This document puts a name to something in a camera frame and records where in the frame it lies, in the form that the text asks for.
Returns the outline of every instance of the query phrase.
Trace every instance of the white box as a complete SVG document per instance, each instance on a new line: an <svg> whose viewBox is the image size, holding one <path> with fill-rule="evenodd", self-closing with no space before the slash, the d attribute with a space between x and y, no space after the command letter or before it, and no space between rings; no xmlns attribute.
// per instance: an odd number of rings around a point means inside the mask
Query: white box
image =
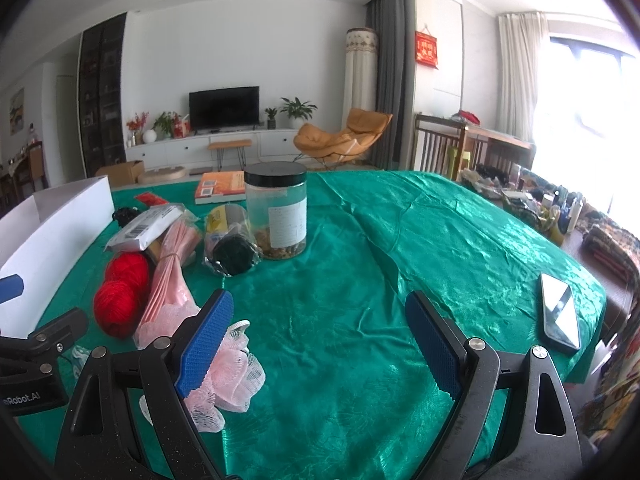
<svg viewBox="0 0 640 480"><path fill-rule="evenodd" d="M26 338L36 328L112 214L109 181L101 177L38 191L0 219L0 278L18 274L24 282L20 297L0 304L3 336Z"/></svg>

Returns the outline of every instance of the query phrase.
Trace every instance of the dark cabinet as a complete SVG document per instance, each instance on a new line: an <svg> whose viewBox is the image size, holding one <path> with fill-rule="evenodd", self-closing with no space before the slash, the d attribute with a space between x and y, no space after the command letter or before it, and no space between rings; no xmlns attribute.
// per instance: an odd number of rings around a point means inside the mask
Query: dark cabinet
<svg viewBox="0 0 640 480"><path fill-rule="evenodd" d="M120 63L126 14L82 34L78 113L86 176L126 161L120 111Z"/></svg>

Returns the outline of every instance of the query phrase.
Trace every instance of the red yarn ball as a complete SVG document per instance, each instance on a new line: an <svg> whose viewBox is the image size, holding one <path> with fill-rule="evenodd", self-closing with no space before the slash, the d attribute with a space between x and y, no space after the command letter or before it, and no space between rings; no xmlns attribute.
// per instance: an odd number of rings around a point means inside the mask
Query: red yarn ball
<svg viewBox="0 0 640 480"><path fill-rule="evenodd" d="M132 335L145 303L129 283L119 280L104 282L94 296L94 317L98 326L110 336L124 339Z"/></svg>
<svg viewBox="0 0 640 480"><path fill-rule="evenodd" d="M142 253L121 253L107 265L104 281L128 283L142 299L149 290L149 263Z"/></svg>

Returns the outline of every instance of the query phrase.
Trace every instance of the framed painting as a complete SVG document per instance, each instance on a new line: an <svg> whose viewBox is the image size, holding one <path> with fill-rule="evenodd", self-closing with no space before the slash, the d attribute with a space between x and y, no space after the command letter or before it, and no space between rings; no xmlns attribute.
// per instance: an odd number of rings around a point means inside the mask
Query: framed painting
<svg viewBox="0 0 640 480"><path fill-rule="evenodd" d="M11 97L9 103L9 126L12 135L24 128L24 88L20 88Z"/></svg>

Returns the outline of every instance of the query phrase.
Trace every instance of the metal screw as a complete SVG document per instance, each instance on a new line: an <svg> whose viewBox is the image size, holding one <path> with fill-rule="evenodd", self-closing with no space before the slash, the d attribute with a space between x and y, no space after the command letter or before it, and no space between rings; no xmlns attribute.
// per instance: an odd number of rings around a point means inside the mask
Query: metal screw
<svg viewBox="0 0 640 480"><path fill-rule="evenodd" d="M165 348L169 348L171 344L171 338L163 335L154 341L154 348L158 350L164 350Z"/></svg>
<svg viewBox="0 0 640 480"><path fill-rule="evenodd" d="M535 355L538 359L544 359L546 356L548 356L546 348L542 346L534 346L531 351L533 352L533 355Z"/></svg>
<svg viewBox="0 0 640 480"><path fill-rule="evenodd" d="M479 337L472 337L469 340L469 346L474 350L484 350L486 348L486 343Z"/></svg>
<svg viewBox="0 0 640 480"><path fill-rule="evenodd" d="M107 349L104 346L97 346L93 350L91 350L91 357L94 359L100 359L107 355Z"/></svg>

